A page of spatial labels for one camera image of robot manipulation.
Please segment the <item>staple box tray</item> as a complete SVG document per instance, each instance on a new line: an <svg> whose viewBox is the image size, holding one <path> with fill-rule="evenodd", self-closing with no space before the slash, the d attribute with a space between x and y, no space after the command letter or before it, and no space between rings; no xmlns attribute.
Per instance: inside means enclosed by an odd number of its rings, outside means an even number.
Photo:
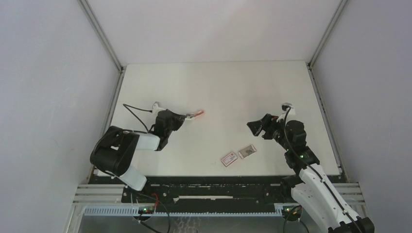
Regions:
<svg viewBox="0 0 412 233"><path fill-rule="evenodd" d="M255 146L253 144L241 149L238 151L238 155L241 159L244 159L254 153L257 152L257 149L255 148Z"/></svg>

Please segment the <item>red white staple box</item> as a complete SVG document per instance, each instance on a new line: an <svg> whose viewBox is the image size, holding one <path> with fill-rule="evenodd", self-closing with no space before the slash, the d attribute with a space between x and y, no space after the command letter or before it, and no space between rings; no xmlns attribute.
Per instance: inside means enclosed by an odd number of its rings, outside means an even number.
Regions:
<svg viewBox="0 0 412 233"><path fill-rule="evenodd" d="M238 156L234 152L230 152L227 155L225 155L223 158L221 158L221 163L225 166L228 167L232 163L234 163L238 159Z"/></svg>

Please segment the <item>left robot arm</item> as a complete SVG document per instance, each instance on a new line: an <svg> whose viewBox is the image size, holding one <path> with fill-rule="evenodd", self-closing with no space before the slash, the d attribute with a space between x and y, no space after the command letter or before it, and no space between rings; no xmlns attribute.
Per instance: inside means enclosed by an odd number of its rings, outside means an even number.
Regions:
<svg viewBox="0 0 412 233"><path fill-rule="evenodd" d="M90 162L99 171L118 178L133 189L133 196L138 201L147 202L152 190L145 185L147 178L132 165L135 151L163 150L171 133L179 130L186 119L186 115L165 109L157 112L155 123L148 132L111 126L96 143Z"/></svg>

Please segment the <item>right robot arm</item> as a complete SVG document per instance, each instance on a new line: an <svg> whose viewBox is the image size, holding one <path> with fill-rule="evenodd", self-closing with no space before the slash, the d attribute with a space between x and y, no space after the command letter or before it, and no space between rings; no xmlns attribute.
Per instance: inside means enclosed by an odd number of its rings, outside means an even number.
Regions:
<svg viewBox="0 0 412 233"><path fill-rule="evenodd" d="M341 196L307 146L304 123L287 120L287 115L266 114L247 123L254 136L275 140L284 150L287 165L295 175L282 179L281 197L296 201L323 233L373 233L369 217L361 217Z"/></svg>

